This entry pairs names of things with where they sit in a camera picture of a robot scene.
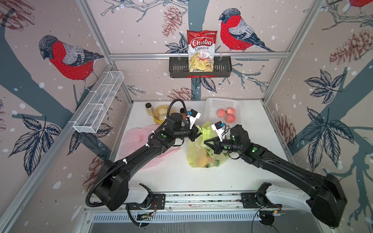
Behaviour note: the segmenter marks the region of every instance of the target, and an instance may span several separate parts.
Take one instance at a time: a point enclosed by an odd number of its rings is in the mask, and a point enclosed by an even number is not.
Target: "peach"
[[[236,110],[234,108],[227,108],[227,114],[235,114]]]
[[[233,123],[236,120],[236,117],[233,114],[228,114],[225,118],[228,123]]]
[[[219,116],[219,117],[224,117],[225,116],[225,110],[224,109],[219,109],[218,111],[217,111],[217,115]]]

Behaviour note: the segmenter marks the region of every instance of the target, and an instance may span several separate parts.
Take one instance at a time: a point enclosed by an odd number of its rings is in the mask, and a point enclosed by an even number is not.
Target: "white plastic basket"
[[[225,117],[219,117],[217,115],[217,111],[219,109],[227,110],[227,108],[234,108],[236,113],[234,116],[236,117],[236,121],[233,123],[228,123],[225,120]],[[211,124],[215,124],[216,122],[221,121],[226,125],[229,125],[230,128],[234,127],[235,125],[241,125],[241,104],[237,100],[230,100],[230,99],[223,99],[223,98],[208,98],[206,100],[205,105],[205,112],[203,114],[203,122],[210,121]]]
[[[109,71],[74,124],[79,133],[96,133],[123,82],[123,73]]]

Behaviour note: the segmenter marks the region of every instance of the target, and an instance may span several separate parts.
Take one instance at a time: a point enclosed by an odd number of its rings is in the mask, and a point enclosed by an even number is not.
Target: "pink plastic bag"
[[[129,156],[140,147],[148,142],[148,136],[152,131],[156,130],[159,125],[148,125],[143,128],[133,128],[126,132],[122,139],[122,146],[120,148],[119,158],[124,159]],[[160,162],[162,162],[167,155],[172,155],[173,153],[180,150],[180,147],[171,147],[165,153],[155,157],[149,163],[145,164],[142,169],[149,167],[154,167]]]

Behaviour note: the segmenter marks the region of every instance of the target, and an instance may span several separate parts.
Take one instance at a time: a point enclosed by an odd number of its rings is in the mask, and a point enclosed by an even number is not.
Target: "yellow plastic bag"
[[[199,133],[202,133],[194,142],[189,141],[187,159],[191,167],[218,167],[227,161],[228,154],[222,152],[217,155],[214,150],[204,144],[204,141],[217,137],[217,133],[212,130],[211,123],[206,122],[199,127]]]

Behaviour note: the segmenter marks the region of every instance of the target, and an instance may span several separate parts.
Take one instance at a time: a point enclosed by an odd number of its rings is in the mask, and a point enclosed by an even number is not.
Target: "white wire basket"
[[[105,79],[74,123],[73,127],[76,131],[79,133],[97,132],[123,79],[123,73],[120,71],[109,71],[107,73]]]

